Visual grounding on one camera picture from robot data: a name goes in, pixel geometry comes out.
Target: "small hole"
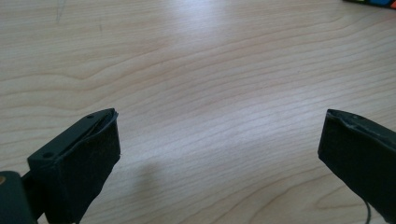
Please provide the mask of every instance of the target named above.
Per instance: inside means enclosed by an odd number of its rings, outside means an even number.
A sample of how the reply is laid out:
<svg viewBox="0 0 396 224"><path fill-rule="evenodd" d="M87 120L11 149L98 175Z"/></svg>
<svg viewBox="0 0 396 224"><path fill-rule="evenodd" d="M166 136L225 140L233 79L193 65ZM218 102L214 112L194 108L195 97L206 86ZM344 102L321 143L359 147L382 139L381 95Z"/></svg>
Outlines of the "small hole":
<svg viewBox="0 0 396 224"><path fill-rule="evenodd" d="M53 153L52 152L46 152L43 155L43 158L45 158L45 159L50 158L50 157L53 157Z"/></svg>
<svg viewBox="0 0 396 224"><path fill-rule="evenodd" d="M6 177L0 175L0 185L2 185L4 182L6 182Z"/></svg>

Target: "black clamp jaw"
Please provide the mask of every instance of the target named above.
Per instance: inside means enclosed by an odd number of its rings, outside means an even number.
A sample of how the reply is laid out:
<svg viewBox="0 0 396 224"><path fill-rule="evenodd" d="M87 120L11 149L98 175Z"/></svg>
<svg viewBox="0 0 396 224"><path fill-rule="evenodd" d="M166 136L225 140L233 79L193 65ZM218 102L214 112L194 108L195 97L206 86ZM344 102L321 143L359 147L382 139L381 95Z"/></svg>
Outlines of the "black clamp jaw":
<svg viewBox="0 0 396 224"><path fill-rule="evenodd" d="M395 132L359 115L330 109L318 155L388 223L396 223Z"/></svg>
<svg viewBox="0 0 396 224"><path fill-rule="evenodd" d="M79 120L32 154L30 171L0 172L0 223L79 223L120 159L118 113Z"/></svg>

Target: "black cable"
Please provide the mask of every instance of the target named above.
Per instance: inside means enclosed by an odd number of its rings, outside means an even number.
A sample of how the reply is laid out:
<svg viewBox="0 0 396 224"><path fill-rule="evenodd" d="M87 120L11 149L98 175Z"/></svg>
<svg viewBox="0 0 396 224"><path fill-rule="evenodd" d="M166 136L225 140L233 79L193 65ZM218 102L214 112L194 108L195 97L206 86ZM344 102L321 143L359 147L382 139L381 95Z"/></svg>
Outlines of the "black cable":
<svg viewBox="0 0 396 224"><path fill-rule="evenodd" d="M367 207L367 219L366 219L366 224L370 224L370 220L371 220L371 208L370 208L370 204L368 204L366 202L366 200L364 200L364 203L366 204Z"/></svg>

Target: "light wood surface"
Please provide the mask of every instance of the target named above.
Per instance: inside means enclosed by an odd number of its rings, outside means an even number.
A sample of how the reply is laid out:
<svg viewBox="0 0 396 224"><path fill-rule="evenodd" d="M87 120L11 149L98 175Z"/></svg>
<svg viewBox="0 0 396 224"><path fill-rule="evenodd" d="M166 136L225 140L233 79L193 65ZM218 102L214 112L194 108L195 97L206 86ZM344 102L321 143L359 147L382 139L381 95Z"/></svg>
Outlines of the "light wood surface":
<svg viewBox="0 0 396 224"><path fill-rule="evenodd" d="M115 107L82 223L364 223L318 142L328 108L396 130L395 24L338 0L0 0L0 170Z"/></svg>

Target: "wood grain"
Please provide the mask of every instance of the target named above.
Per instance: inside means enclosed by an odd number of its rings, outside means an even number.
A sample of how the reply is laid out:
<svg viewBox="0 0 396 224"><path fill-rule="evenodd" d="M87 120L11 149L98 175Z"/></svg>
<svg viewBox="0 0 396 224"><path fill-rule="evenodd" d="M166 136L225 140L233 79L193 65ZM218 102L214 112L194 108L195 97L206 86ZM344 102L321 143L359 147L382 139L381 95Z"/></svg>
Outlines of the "wood grain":
<svg viewBox="0 0 396 224"><path fill-rule="evenodd" d="M318 141L328 108L396 130L395 22L331 0L0 0L0 170L115 107L121 159L82 223L364 223Z"/></svg>

